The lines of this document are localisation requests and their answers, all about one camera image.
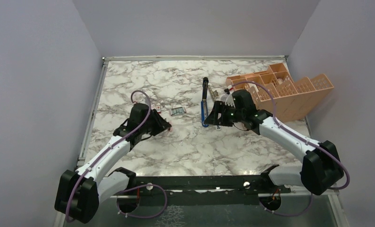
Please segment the staple box tray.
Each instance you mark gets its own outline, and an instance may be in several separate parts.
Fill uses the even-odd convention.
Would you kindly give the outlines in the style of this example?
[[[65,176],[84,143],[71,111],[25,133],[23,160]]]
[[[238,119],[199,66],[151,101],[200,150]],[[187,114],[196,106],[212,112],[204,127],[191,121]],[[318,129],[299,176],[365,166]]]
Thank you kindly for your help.
[[[182,106],[170,109],[170,116],[180,116],[186,113],[187,112],[186,112],[185,107],[182,107]]]

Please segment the blue stapler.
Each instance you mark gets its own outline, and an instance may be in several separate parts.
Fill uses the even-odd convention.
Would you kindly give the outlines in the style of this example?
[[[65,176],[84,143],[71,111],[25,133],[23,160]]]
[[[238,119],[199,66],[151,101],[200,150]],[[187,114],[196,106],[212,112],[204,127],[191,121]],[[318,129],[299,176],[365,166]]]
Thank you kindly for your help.
[[[208,77],[203,78],[203,91],[202,91],[202,100],[201,100],[201,124],[203,127],[208,127],[208,124],[205,124],[205,119],[208,117],[208,107],[207,107],[207,91],[208,91]]]

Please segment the red white staple box sleeve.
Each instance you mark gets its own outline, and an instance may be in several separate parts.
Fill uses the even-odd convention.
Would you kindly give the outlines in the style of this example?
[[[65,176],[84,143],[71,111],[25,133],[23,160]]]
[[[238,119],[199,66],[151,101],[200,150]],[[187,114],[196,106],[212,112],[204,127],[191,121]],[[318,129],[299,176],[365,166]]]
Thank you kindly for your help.
[[[162,112],[161,107],[159,105],[155,106],[153,110],[155,110],[159,114]]]

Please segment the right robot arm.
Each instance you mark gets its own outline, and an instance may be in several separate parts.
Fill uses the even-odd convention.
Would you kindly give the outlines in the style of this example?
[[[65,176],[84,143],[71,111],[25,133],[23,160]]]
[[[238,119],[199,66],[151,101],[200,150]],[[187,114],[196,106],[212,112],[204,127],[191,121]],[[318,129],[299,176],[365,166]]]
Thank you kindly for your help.
[[[276,142],[294,155],[299,166],[273,166],[262,172],[260,187],[272,192],[280,185],[305,187],[315,195],[321,195],[344,176],[344,169],[336,146],[319,142],[289,128],[267,110],[258,110],[246,90],[230,95],[232,105],[216,101],[204,124],[232,127],[242,123],[244,127]]]

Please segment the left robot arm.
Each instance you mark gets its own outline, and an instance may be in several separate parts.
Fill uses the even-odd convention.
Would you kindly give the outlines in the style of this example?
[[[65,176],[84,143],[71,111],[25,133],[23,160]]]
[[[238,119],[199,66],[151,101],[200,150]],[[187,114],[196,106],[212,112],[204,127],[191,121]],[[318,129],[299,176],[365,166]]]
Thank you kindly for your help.
[[[54,208],[68,219],[88,223],[101,202],[122,191],[130,194],[136,187],[136,173],[125,168],[110,169],[142,136],[156,136],[171,124],[148,105],[134,104],[129,117],[113,132],[104,148],[76,171],[66,170],[60,177]]]

